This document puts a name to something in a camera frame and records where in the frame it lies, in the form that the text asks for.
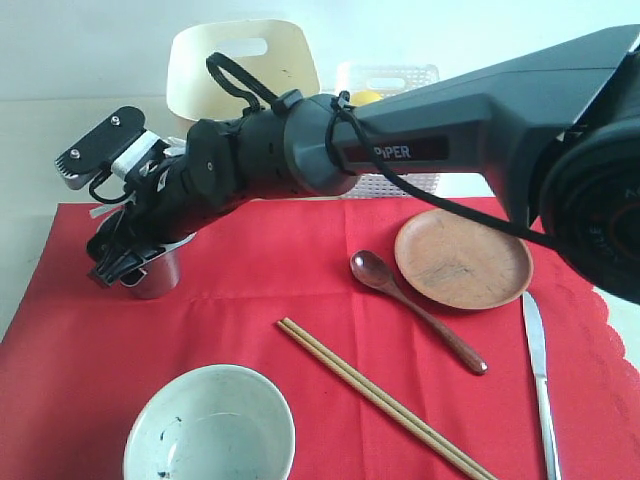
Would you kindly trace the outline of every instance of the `white table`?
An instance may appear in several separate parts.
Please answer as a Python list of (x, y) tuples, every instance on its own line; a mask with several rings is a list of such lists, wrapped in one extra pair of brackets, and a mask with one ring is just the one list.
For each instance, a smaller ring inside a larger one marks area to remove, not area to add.
[[(135, 105), (147, 127), (162, 136), (175, 134), (176, 122), (164, 97), (0, 102), (0, 336), (9, 326), (47, 239), (58, 203), (88, 202), (86, 190), (73, 192), (58, 177), (53, 160), (96, 123), (122, 105)], [(119, 184), (106, 184), (116, 196)], [(437, 194), (490, 196), (477, 175), (445, 174)], [(640, 369), (640, 307), (604, 294), (610, 324)]]

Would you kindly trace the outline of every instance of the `chopsticks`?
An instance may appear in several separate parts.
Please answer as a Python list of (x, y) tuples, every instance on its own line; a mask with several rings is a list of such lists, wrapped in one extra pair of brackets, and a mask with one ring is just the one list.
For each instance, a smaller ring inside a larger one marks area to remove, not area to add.
[(475, 480), (497, 480), (484, 467), (469, 457), (437, 431), (424, 423), (400, 402), (374, 384), (358, 370), (333, 353), (293, 320), (284, 318), (278, 326), (345, 382), (358, 390), (378, 408), (413, 433), (418, 439)]

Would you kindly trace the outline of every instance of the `round wooden plate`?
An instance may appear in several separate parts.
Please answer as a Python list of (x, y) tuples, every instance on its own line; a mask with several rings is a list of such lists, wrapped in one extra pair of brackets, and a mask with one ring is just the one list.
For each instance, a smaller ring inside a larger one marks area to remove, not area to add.
[(525, 243), (444, 210), (423, 212), (400, 229), (400, 272), (416, 290), (455, 308), (494, 308), (529, 286), (533, 260)]

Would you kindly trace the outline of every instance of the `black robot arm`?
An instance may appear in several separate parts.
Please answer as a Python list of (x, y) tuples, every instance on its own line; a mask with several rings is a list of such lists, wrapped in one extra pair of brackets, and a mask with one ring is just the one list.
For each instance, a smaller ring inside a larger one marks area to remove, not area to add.
[[(603, 30), (359, 108), (346, 96), (277, 97), (214, 54), (213, 78), (248, 101), (241, 118), (200, 120), (169, 156), (125, 107), (57, 164), (73, 188), (112, 173), (125, 182), (123, 207), (88, 247), (106, 285), (139, 281), (146, 263), (252, 198), (340, 195), (382, 171), (420, 198), (558, 250), (640, 303), (639, 36), (640, 26)], [(414, 192), (397, 177), (410, 172), (481, 173), (511, 223)], [(528, 229), (538, 215), (548, 235)]]

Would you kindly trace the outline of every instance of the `red tablecloth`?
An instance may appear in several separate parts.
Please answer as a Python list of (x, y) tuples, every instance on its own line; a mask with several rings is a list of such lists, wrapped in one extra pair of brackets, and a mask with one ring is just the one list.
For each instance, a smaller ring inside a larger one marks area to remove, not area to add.
[[(464, 203), (499, 211), (490, 199)], [(286, 337), (274, 326), (284, 316), (499, 478), (544, 478), (520, 302), (464, 313), (410, 292), (484, 355), (490, 372), (476, 377), (406, 308), (351, 277), (352, 252), (392, 262), (399, 227), (427, 208), (397, 198), (254, 202), (183, 248), (177, 289), (138, 301), (87, 279), (84, 243), (97, 222), (86, 205), (61, 206), (0, 349), (0, 478), (121, 478), (140, 409), (174, 377), (213, 363), (254, 368), (282, 390), (297, 429), (292, 479), (463, 478)], [(590, 286), (532, 251), (564, 476), (638, 478), (638, 373)]]

